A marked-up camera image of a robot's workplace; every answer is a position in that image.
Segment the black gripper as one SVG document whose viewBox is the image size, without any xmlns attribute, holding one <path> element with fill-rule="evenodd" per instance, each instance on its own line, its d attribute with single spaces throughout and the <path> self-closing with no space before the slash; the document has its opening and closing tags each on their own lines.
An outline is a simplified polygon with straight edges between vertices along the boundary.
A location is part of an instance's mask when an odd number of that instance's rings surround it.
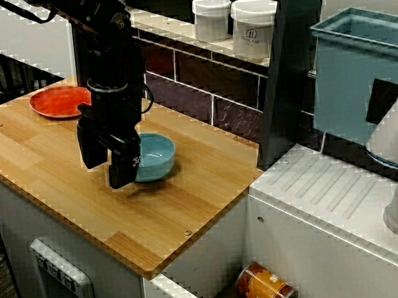
<svg viewBox="0 0 398 298">
<path fill-rule="evenodd" d="M 81 118 L 77 123 L 77 139 L 84 165 L 92 169 L 108 160 L 108 149 L 101 144 L 101 135 L 123 139 L 135 131 L 142 119 L 142 87 L 138 78 L 126 85 L 103 86 L 88 81 L 90 104 L 78 106 Z M 111 188 L 119 189 L 135 182 L 141 159 L 140 140 L 124 141 L 111 149 L 108 168 Z"/>
</svg>

